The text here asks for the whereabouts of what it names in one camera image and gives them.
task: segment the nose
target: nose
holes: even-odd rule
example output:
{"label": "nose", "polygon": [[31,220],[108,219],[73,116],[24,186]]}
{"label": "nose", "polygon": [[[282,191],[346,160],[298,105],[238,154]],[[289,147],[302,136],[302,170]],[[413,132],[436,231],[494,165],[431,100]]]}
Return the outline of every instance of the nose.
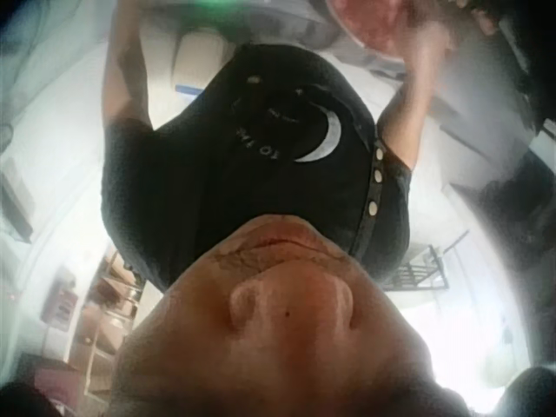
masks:
{"label": "nose", "polygon": [[347,335],[353,295],[320,266],[292,261],[237,286],[229,309],[235,329],[259,341],[315,346]]}

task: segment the black strap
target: black strap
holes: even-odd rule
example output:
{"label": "black strap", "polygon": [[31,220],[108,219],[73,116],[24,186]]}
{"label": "black strap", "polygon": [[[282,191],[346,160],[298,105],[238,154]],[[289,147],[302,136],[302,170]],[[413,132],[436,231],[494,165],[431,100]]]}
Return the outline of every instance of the black strap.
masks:
{"label": "black strap", "polygon": [[[379,149],[382,158],[377,157],[377,149]],[[359,229],[357,230],[357,235],[355,236],[354,243],[349,250],[349,254],[353,256],[357,261],[361,261],[363,255],[367,252],[368,246],[371,242],[373,236],[374,224],[376,223],[376,218],[378,213],[381,211],[381,192],[382,184],[385,179],[384,174],[384,157],[386,154],[386,147],[381,141],[376,141],[373,148],[373,157],[371,163],[371,170],[369,175],[369,185],[367,192],[367,199],[365,200],[365,206],[363,207],[361,213],[361,220],[359,222]],[[375,172],[379,172],[380,182],[377,182]],[[369,213],[369,206],[374,202],[378,208],[375,215]]]}

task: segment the tattoo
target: tattoo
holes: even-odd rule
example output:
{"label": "tattoo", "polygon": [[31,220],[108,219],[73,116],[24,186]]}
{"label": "tattoo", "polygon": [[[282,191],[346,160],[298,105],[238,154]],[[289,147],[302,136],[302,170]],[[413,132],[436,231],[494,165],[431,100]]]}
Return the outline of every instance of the tattoo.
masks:
{"label": "tattoo", "polygon": [[147,90],[147,66],[142,53],[141,40],[137,36],[118,59],[123,80],[128,89],[133,110],[149,118],[149,93]]}

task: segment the metal rack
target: metal rack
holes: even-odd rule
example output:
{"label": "metal rack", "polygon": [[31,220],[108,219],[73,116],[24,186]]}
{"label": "metal rack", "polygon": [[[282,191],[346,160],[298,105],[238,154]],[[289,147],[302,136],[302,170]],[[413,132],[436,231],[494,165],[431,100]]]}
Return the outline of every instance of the metal rack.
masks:
{"label": "metal rack", "polygon": [[442,260],[430,245],[401,265],[382,284],[384,291],[438,291],[449,288]]}

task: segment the t-shirt sleeve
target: t-shirt sleeve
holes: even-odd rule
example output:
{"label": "t-shirt sleeve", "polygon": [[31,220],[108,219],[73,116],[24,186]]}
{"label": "t-shirt sleeve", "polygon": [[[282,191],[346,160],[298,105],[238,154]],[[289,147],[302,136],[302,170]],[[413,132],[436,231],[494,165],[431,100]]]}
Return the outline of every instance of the t-shirt sleeve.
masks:
{"label": "t-shirt sleeve", "polygon": [[168,273],[164,219],[170,173],[165,146],[151,127],[135,120],[114,122],[105,131],[104,225],[134,272],[159,289],[166,288],[161,277]]}
{"label": "t-shirt sleeve", "polygon": [[399,267],[409,245],[408,196],[411,170],[392,152],[384,156],[381,203],[369,250],[363,259],[376,281]]}
{"label": "t-shirt sleeve", "polygon": [[384,169],[387,171],[387,176],[391,180],[395,181],[407,205],[409,203],[409,185],[411,184],[412,175],[411,169],[409,169],[409,167],[391,151],[388,151],[385,154]]}

